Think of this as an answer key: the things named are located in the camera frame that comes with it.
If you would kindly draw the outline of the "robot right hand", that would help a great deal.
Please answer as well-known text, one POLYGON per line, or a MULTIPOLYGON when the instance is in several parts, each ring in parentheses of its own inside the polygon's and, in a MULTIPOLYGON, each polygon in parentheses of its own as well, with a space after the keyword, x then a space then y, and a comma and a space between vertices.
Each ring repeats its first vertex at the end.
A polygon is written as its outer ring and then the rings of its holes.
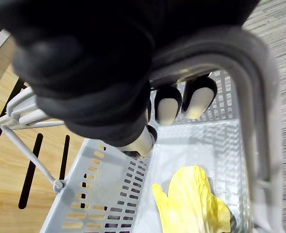
POLYGON ((241 26, 256 0, 0 0, 15 73, 74 133, 145 157, 154 53, 198 29, 241 26))

